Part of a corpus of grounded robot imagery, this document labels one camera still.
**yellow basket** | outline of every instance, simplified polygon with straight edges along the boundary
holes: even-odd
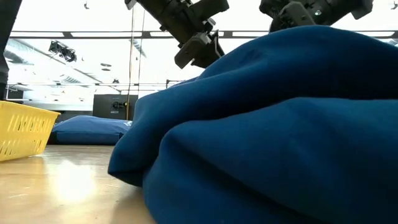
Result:
[[[0,101],[0,161],[43,153],[58,115]]]

